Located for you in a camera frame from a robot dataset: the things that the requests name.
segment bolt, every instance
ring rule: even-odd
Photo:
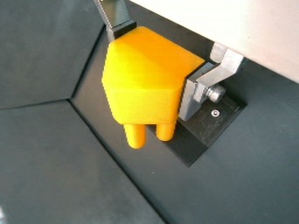
[[[220,112],[218,112],[216,109],[213,109],[213,110],[210,111],[210,115],[212,115],[213,117],[217,117],[217,116],[220,115]]]
[[[209,98],[212,102],[218,102],[224,94],[225,94],[225,88],[218,85],[208,87],[205,91],[205,96]]]

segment metal clamp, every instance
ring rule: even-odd
[[[217,43],[213,44],[209,57],[217,64],[205,63],[185,81],[178,112],[178,117],[184,121],[192,117],[206,99],[218,102],[225,89],[217,83],[236,73],[244,59],[240,54]]]
[[[106,37],[110,42],[136,28],[136,22],[129,19],[124,0],[93,1],[106,25]]]

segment black mounting plate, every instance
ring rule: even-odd
[[[242,102],[224,95],[218,103],[206,100],[186,122],[177,120],[172,140],[164,144],[188,167],[209,148],[244,107]],[[212,115],[214,110],[218,111],[217,116]],[[149,130],[154,131],[153,125],[149,125]]]

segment yellow leg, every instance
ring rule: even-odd
[[[124,124],[125,139],[128,145],[133,149],[138,149],[145,144],[145,125],[144,124]]]
[[[174,122],[156,124],[156,136],[161,141],[169,141],[173,137]]]

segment yellow 3d-printed part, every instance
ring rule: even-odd
[[[101,81],[132,148],[145,144],[145,124],[156,124],[160,140],[172,138],[184,77],[202,62],[144,27],[109,43]]]

